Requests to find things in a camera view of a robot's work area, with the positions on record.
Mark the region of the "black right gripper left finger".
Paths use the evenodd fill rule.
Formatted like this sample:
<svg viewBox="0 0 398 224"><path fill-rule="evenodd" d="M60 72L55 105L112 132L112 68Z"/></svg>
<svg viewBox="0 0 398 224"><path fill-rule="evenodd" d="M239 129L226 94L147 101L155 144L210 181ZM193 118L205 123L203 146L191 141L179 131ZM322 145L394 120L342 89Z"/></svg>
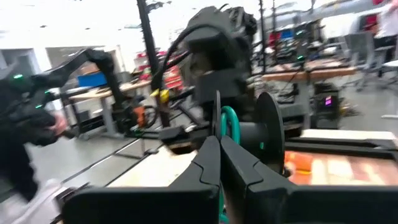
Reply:
<svg viewBox="0 0 398 224"><path fill-rule="evenodd" d="M220 142L206 138L168 187L83 189L62 208L63 224L218 224Z"/></svg>

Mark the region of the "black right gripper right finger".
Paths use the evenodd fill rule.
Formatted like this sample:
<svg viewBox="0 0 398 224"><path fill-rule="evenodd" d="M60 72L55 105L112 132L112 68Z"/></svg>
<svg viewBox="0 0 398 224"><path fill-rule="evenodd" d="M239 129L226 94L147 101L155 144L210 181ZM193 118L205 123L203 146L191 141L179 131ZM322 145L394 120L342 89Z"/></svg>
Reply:
<svg viewBox="0 0 398 224"><path fill-rule="evenodd" d="M398 187L295 185L223 136L230 224L398 224Z"/></svg>

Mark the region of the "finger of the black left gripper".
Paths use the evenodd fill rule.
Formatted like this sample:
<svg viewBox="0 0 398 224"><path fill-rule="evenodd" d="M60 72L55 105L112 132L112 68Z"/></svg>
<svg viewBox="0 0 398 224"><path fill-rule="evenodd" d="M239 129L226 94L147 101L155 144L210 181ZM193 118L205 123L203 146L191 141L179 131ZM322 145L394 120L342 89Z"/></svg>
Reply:
<svg viewBox="0 0 398 224"><path fill-rule="evenodd" d="M159 132L158 139L170 150L199 150L211 134L211 126L205 123L187 128L184 126L164 128Z"/></svg>

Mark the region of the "black cord spool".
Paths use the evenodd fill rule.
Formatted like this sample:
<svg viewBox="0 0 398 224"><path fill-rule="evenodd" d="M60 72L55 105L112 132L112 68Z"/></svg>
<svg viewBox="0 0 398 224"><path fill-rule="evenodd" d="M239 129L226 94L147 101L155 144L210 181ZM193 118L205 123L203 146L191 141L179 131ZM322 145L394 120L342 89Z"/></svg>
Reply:
<svg viewBox="0 0 398 224"><path fill-rule="evenodd" d="M276 173L284 173L285 135L280 109L273 97L261 93L256 100L252 121L240 121L235 110L221 105L215 93L212 131L218 139L228 136Z"/></svg>

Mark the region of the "orange plastic bottle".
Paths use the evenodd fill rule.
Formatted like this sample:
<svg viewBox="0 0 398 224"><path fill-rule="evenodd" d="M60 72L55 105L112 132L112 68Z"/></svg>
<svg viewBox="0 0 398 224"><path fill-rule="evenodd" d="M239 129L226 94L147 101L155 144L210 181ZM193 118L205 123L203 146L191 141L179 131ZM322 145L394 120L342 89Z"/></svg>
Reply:
<svg viewBox="0 0 398 224"><path fill-rule="evenodd" d="M310 174L312 171L313 156L301 152L287 151L284 163L286 168L301 174Z"/></svg>

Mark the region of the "wooden background workbench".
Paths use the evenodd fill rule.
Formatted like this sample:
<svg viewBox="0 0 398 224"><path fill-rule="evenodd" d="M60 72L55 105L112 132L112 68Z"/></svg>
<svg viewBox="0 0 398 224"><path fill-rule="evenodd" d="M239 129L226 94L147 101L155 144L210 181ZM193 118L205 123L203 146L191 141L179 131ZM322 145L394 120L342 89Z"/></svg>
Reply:
<svg viewBox="0 0 398 224"><path fill-rule="evenodd" d="M132 83L122 83L119 89L122 93L136 90L139 88L144 88L145 86L150 85L150 81L139 81L135 84ZM71 100L90 100L90 99L99 99L102 107L102 115L104 120L104 125L106 127L106 132L103 133L103 136L115 139L122 139L122 135L116 132L114 127L113 118L111 116L110 106L108 105L106 99L110 96L113 96L111 90L106 90L102 93L98 93L97 90L90 90L87 93L82 93L79 95L71 96Z"/></svg>
<svg viewBox="0 0 398 224"><path fill-rule="evenodd" d="M356 72L356 68L349 63L334 59L310 61L304 65L304 68L294 67L292 63L288 63L285 68L281 65L277 65L269 70L269 72L262 76L264 81L304 83L353 75Z"/></svg>

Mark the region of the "blue storage bin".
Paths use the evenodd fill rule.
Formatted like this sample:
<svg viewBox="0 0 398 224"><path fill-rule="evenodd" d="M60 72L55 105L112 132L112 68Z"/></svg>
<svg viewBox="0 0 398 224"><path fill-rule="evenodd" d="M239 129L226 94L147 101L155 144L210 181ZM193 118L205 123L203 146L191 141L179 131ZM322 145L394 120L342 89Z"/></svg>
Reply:
<svg viewBox="0 0 398 224"><path fill-rule="evenodd" d="M107 81L103 72L90 73L77 76L79 87L101 87L106 86Z"/></svg>

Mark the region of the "black computer box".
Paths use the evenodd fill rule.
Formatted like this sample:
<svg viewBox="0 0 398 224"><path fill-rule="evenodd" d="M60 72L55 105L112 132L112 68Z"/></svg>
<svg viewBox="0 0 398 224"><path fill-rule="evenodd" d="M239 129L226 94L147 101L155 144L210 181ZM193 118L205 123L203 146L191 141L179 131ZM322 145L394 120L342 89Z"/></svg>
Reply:
<svg viewBox="0 0 398 224"><path fill-rule="evenodd" d="M313 106L316 119L337 121L340 118L339 88L329 82L315 83Z"/></svg>

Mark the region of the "person's hand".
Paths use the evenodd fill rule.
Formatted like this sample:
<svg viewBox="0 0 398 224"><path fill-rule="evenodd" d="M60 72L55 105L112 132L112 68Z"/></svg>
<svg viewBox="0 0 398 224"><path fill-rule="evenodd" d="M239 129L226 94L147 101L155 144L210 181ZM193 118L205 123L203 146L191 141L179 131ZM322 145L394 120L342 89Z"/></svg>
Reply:
<svg viewBox="0 0 398 224"><path fill-rule="evenodd" d="M67 120L61 114L55 114L55 124L50 129L57 135L61 135L67 128Z"/></svg>

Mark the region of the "person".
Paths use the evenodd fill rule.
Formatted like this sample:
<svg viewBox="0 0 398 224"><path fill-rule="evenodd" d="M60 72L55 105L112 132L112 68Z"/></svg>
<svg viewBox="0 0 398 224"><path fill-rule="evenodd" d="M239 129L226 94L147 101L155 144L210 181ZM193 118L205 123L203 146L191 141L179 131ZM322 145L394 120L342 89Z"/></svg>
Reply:
<svg viewBox="0 0 398 224"><path fill-rule="evenodd" d="M378 14L378 31L374 36L374 47L396 46L398 36L398 0L387 0Z"/></svg>
<svg viewBox="0 0 398 224"><path fill-rule="evenodd" d="M57 136L50 129L54 115L61 113L48 111L44 102L48 89L64 86L70 74L64 66L36 75L20 72L16 64L0 69L0 179L7 185L6 194L20 195L26 202L37 195L39 185L25 144L47 146L65 132Z"/></svg>

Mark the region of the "black vertical post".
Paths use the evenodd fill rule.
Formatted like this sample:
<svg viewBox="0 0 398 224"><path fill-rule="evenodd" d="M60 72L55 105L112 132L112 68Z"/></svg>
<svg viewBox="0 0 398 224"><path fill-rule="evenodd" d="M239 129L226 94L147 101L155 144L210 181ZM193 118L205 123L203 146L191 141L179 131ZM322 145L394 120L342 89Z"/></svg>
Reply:
<svg viewBox="0 0 398 224"><path fill-rule="evenodd" d="M137 6L139 10L139 16L141 20L141 27L142 27L142 33L144 36L144 41L146 45L146 54L147 58L149 59L149 65L150 65L150 70L151 70L151 75L152 75L152 81L151 81L151 89L153 92L158 91L158 94L155 95L155 101L157 103L157 108L159 110L159 117L160 121L162 124L163 128L169 127L170 126L170 119L169 119L169 113L165 109L165 106L161 102L160 99L160 90L162 89L162 80L160 77L160 74L158 73L159 70L159 61L157 58L157 54L155 51L155 44L154 44L154 39L152 36L152 30L150 27L150 20L149 20L149 14L147 10L147 4L146 0L136 0L137 1Z"/></svg>

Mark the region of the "black aluminium table frame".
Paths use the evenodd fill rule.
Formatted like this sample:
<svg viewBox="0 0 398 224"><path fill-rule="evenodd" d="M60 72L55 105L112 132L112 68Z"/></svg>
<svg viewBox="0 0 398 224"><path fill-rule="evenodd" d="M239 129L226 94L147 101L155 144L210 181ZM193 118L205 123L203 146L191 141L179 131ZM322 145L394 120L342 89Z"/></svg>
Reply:
<svg viewBox="0 0 398 224"><path fill-rule="evenodd" d="M391 159L398 162L398 146L387 139L290 138L287 151Z"/></svg>

